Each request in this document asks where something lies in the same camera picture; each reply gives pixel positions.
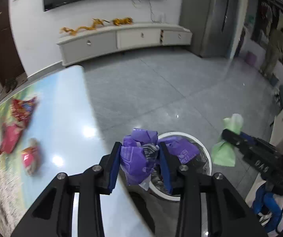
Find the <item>right blue white gloved hand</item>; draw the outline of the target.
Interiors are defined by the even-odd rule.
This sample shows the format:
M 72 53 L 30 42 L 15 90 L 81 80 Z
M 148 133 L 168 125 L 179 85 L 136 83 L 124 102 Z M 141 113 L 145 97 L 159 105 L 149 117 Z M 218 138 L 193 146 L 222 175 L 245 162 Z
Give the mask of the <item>right blue white gloved hand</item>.
M 283 231 L 283 195 L 273 192 L 273 185 L 265 182 L 256 191 L 252 211 L 268 236 L 279 236 Z

